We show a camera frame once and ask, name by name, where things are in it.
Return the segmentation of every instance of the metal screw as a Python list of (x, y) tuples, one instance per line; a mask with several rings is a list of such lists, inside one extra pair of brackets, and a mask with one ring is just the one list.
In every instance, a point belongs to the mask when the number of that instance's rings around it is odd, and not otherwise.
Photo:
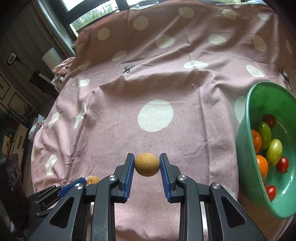
[(82, 183), (77, 183), (75, 186), (75, 189), (79, 190), (83, 187), (83, 184)]
[(221, 187), (221, 185), (219, 183), (213, 183), (212, 186), (214, 189), (219, 189)]
[(114, 181), (114, 180), (116, 180), (117, 179), (117, 177), (115, 176), (115, 175), (110, 175), (110, 176), (108, 176), (108, 180), (109, 181)]
[(179, 175), (178, 179), (181, 181), (185, 181), (187, 179), (187, 177), (185, 175)]

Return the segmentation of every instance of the window frame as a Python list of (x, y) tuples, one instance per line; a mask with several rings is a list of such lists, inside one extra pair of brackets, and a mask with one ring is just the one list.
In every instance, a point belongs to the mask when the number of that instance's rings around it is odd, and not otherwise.
[[(73, 30), (70, 27), (70, 24), (73, 23), (76, 19), (80, 18), (82, 15), (86, 14), (87, 12), (91, 11), (92, 9), (98, 7), (99, 5), (108, 2), (109, 0), (87, 0), (82, 1), (81, 3), (77, 4), (74, 8), (70, 11), (67, 10), (62, 0), (50, 0), (52, 8), (55, 10), (59, 20), (61, 21), (62, 25), (66, 29), (67, 33), (69, 34), (70, 38), (75, 42), (77, 37)], [(127, 4), (126, 0), (115, 0), (118, 6), (119, 11), (128, 10), (129, 5)], [(93, 24), (94, 22), (99, 21), (100, 19), (112, 14), (108, 13), (100, 18), (95, 19), (94, 21), (90, 22), (89, 24), (85, 25), (81, 29)]]

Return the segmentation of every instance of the plastic bowl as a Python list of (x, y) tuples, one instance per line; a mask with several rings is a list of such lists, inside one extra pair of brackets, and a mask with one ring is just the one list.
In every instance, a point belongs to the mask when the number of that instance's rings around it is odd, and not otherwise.
[[(280, 174), (269, 167), (267, 185), (275, 185), (276, 198), (270, 202), (257, 164), (251, 129), (256, 129), (266, 114), (276, 117), (272, 139), (283, 145), (283, 156), (289, 160), (288, 173)], [(239, 184), (256, 205), (266, 208), (277, 218), (286, 219), (296, 213), (296, 99), (285, 88), (272, 82), (259, 82), (248, 92), (244, 117), (235, 140)]]

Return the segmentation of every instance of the green tomato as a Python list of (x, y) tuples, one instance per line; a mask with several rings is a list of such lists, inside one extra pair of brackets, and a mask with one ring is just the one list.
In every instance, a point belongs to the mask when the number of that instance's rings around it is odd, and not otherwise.
[(271, 167), (275, 166), (279, 162), (282, 153), (283, 146), (281, 144), (281, 141), (278, 139), (273, 139), (270, 142), (265, 156), (268, 165)]
[(260, 137), (261, 137), (261, 140), (262, 140), (262, 146), (261, 148), (263, 150), (265, 150), (270, 142), (271, 142), (271, 130), (270, 130), (270, 127), (267, 125), (266, 122), (262, 121), (256, 131), (259, 133)]

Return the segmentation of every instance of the dark red tomato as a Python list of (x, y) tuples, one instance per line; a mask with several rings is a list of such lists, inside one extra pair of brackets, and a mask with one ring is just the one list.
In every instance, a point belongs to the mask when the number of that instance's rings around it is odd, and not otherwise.
[(288, 168), (289, 168), (289, 161), (286, 157), (282, 156), (276, 165), (276, 169), (280, 174), (284, 174), (286, 173), (286, 171), (288, 171)]
[(267, 123), (270, 129), (276, 125), (276, 118), (273, 114), (268, 114), (263, 117), (263, 121)]
[(266, 189), (267, 188), (267, 182), (263, 180), (263, 184), (264, 184), (264, 187)]
[(267, 192), (267, 196), (268, 196), (269, 200), (272, 202), (276, 197), (276, 193), (277, 193), (276, 187), (273, 185), (268, 186), (266, 188), (266, 192)]

